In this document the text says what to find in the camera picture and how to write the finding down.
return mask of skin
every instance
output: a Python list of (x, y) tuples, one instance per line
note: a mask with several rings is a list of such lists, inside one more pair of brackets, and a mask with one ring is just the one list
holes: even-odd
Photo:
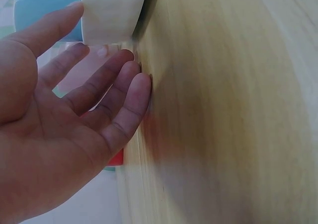
[(147, 110), (151, 79), (127, 50), (63, 98), (52, 89), (89, 48), (74, 45), (37, 70), (37, 57), (68, 34), (83, 11), (75, 3), (0, 41), (1, 224), (69, 199), (127, 144)]

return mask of fingernail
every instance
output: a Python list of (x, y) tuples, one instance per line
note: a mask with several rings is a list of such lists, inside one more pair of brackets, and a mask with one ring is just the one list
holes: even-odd
[(79, 4), (82, 4), (82, 2), (81, 1), (75, 1), (75, 2), (70, 3), (67, 7), (77, 6)]
[(97, 55), (100, 58), (106, 58), (108, 55), (108, 52), (109, 52), (108, 46), (103, 46), (101, 49), (97, 51)]

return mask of beige tape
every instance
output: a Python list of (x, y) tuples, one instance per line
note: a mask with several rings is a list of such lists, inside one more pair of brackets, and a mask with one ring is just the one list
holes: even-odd
[(144, 0), (82, 0), (85, 12), (82, 33), (85, 44), (127, 41), (136, 27)]

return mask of palm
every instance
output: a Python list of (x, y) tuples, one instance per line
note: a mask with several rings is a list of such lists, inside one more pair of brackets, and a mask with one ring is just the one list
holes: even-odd
[[(147, 109), (151, 81), (129, 51), (117, 53), (63, 98), (52, 89), (88, 47), (77, 44), (37, 72), (35, 58), (70, 32), (81, 15), (81, 6), (70, 7), (0, 42), (0, 51), (18, 53), (9, 60), (0, 54), (0, 68), (19, 71), (4, 74), (0, 83), (0, 95), (9, 97), (0, 101), (0, 160), (10, 170), (0, 187), (14, 188), (0, 199), (0, 217), (10, 217), (10, 207), (18, 205), (21, 221), (64, 202), (123, 148)], [(53, 17), (58, 22), (52, 23)]]

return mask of wooden board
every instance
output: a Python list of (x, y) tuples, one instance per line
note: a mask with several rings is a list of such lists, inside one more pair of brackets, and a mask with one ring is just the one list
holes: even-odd
[(317, 223), (318, 0), (147, 0), (125, 224)]

